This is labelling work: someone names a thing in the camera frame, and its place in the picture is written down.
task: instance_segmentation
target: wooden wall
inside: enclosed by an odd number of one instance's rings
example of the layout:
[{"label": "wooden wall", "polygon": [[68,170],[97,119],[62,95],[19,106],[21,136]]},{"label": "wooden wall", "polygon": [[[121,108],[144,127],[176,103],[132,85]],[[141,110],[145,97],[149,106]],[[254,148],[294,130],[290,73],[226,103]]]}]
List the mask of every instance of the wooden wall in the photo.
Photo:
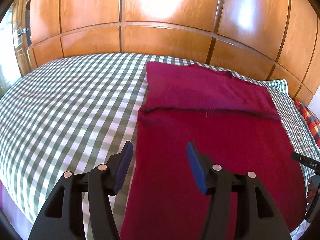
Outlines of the wooden wall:
[{"label": "wooden wall", "polygon": [[169,55],[285,78],[305,104],[320,83],[319,19],[307,0],[31,0],[30,24],[37,66],[101,52]]}]

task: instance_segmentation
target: green and white checkered fabric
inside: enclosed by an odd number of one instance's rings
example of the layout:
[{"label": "green and white checkered fabric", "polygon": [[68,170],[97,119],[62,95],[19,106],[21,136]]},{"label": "green and white checkered fabric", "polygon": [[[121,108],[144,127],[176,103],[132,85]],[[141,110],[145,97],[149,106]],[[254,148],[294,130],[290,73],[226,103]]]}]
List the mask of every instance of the green and white checkered fabric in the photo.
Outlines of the green and white checkered fabric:
[{"label": "green and white checkered fabric", "polygon": [[[135,144],[137,112],[147,88],[148,61],[194,63],[133,53],[63,58],[31,72],[0,100],[0,180],[30,222],[35,221],[64,171],[88,172],[119,152],[126,140]],[[267,87],[295,151],[319,161],[319,148],[288,96],[286,81],[259,82],[232,73]],[[123,189],[116,198],[110,198],[118,229],[133,165],[134,160]],[[306,181],[313,173],[304,167],[302,170]],[[91,239],[87,203],[85,195],[84,221]]]}]

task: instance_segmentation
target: hand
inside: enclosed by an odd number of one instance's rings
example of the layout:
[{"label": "hand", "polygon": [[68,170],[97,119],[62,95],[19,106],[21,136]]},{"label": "hand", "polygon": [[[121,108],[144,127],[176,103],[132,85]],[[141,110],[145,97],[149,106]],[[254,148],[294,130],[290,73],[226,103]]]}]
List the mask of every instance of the hand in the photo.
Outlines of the hand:
[{"label": "hand", "polygon": [[310,184],[308,186],[307,203],[311,203],[316,196],[316,189],[313,188],[312,177],[308,179],[308,182]]}]

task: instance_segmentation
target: black handheld tool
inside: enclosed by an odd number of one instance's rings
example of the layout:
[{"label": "black handheld tool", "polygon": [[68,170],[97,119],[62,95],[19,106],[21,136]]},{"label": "black handheld tool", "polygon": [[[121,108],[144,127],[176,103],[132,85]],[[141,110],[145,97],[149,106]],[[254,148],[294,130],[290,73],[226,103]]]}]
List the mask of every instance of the black handheld tool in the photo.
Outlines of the black handheld tool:
[{"label": "black handheld tool", "polygon": [[82,192],[89,194],[94,240],[119,240],[108,195],[122,188],[132,154],[132,143],[127,141],[106,164],[87,173],[63,173],[37,216],[29,240],[85,240]]},{"label": "black handheld tool", "polygon": [[231,192],[238,192],[237,240],[289,240],[286,223],[272,197],[252,171],[233,174],[213,165],[192,143],[187,155],[198,189],[211,195],[209,213],[201,240],[225,240],[228,230]]},{"label": "black handheld tool", "polygon": [[314,176],[312,176],[312,184],[317,193],[312,203],[307,206],[307,213],[305,215],[305,220],[311,223],[317,212],[320,210],[320,194],[318,194],[318,189],[320,187],[320,162],[296,152],[291,154],[291,158],[315,171]]}]

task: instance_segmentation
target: wooden panel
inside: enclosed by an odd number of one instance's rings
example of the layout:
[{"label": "wooden panel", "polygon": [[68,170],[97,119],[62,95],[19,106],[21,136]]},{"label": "wooden panel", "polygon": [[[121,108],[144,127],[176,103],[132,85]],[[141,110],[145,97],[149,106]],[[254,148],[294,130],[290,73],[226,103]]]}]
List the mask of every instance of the wooden panel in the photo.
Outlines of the wooden panel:
[{"label": "wooden panel", "polygon": [[61,0],[62,32],[119,21],[119,0]]},{"label": "wooden panel", "polygon": [[184,30],[127,26],[123,52],[173,56],[204,63],[211,38]]},{"label": "wooden panel", "polygon": [[308,106],[312,97],[313,94],[305,86],[302,86],[295,99],[303,103],[305,106]]},{"label": "wooden panel", "polygon": [[289,0],[225,0],[218,34],[276,59],[284,35]]},{"label": "wooden panel", "polygon": [[317,15],[308,0],[291,0],[288,32],[279,64],[302,81],[309,66],[317,31]]},{"label": "wooden panel", "polygon": [[298,91],[300,87],[299,81],[290,73],[284,70],[283,67],[276,66],[275,70],[273,71],[270,80],[275,79],[285,79],[288,83],[288,90],[289,90],[289,96],[291,98],[294,97],[296,92]]},{"label": "wooden panel", "polygon": [[318,30],[318,37],[317,37],[315,52],[313,54],[308,73],[303,83],[313,94],[316,93],[318,86],[320,84],[320,31],[319,30]]},{"label": "wooden panel", "polygon": [[33,44],[60,33],[59,0],[31,0],[30,30]]},{"label": "wooden panel", "polygon": [[160,21],[213,31],[218,0],[125,0],[125,21]]},{"label": "wooden panel", "polygon": [[104,52],[119,52],[119,27],[77,32],[61,37],[65,57]]},{"label": "wooden panel", "polygon": [[33,52],[33,48],[28,49],[27,54],[28,54],[28,59],[29,59],[29,63],[31,66],[31,70],[35,70],[36,68],[38,68],[38,66],[37,66],[35,54]]},{"label": "wooden panel", "polygon": [[225,67],[256,80],[266,80],[272,61],[223,41],[216,41],[210,65]]},{"label": "wooden panel", "polygon": [[63,57],[60,37],[58,36],[34,46],[33,50],[39,67],[51,60]]}]

